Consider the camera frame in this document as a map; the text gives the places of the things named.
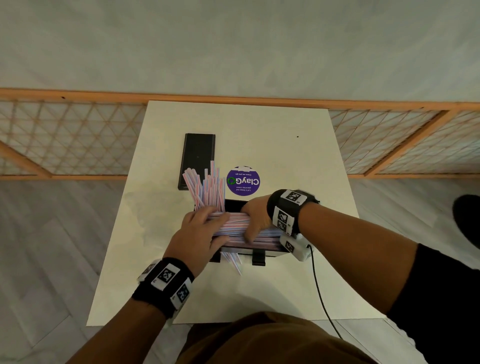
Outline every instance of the black sleeve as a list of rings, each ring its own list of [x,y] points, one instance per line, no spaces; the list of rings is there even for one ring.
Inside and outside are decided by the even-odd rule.
[[[387,316],[429,364],[480,359],[480,270],[419,244],[410,276]]]

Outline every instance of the orange wooden frame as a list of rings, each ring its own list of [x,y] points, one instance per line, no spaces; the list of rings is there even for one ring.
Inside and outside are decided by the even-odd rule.
[[[480,111],[480,102],[436,102],[436,101],[361,101],[361,100],[316,100],[268,97],[230,97],[201,95],[165,95],[147,93],[68,91],[68,90],[33,90],[18,88],[0,88],[0,99],[26,99],[49,101],[88,101],[88,102],[122,102],[147,103],[150,100],[200,102],[216,104],[282,106],[294,108],[319,109],[356,109],[356,110],[437,110],[439,113],[416,132],[398,145],[387,156],[370,168],[365,174],[349,175],[349,178],[477,178],[480,174],[379,174],[383,168],[407,152],[420,140],[432,134],[449,122],[462,110]],[[0,155],[10,159],[23,169],[32,172],[32,176],[0,176],[7,179],[62,179],[62,180],[109,180],[125,179],[126,176],[56,176],[27,159],[22,154],[0,142]]]

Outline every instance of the white device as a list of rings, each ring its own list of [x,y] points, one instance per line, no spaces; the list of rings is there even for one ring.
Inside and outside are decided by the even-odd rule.
[[[282,244],[285,249],[291,252],[293,256],[301,262],[304,262],[312,255],[310,246],[312,249],[315,249],[315,247],[310,244],[302,234],[297,234],[297,236],[293,237],[282,233],[280,236],[280,244]]]

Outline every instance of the table top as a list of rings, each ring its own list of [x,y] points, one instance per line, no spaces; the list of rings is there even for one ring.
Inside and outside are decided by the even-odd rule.
[[[322,205],[358,216],[327,110],[150,101],[120,202],[117,219],[87,321],[106,324],[137,286],[136,278],[161,257],[183,216],[192,210],[188,191],[177,189],[186,133],[216,135],[220,176],[249,166],[258,190],[226,198],[249,200],[280,188],[300,188]],[[326,319],[312,262],[291,254],[252,266],[242,255],[240,276],[228,262],[209,263],[175,323],[228,322],[258,311],[308,320]],[[383,317],[315,251],[315,268],[332,319]]]

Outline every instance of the floor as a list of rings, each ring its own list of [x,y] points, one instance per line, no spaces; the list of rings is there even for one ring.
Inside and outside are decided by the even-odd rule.
[[[351,180],[360,217],[480,268],[453,200],[480,180]],[[0,363],[64,363],[85,327],[124,182],[0,182]],[[328,321],[318,325],[334,334]],[[389,320],[338,320],[344,339],[382,364],[424,363]],[[174,363],[189,330],[163,330],[145,363]]]

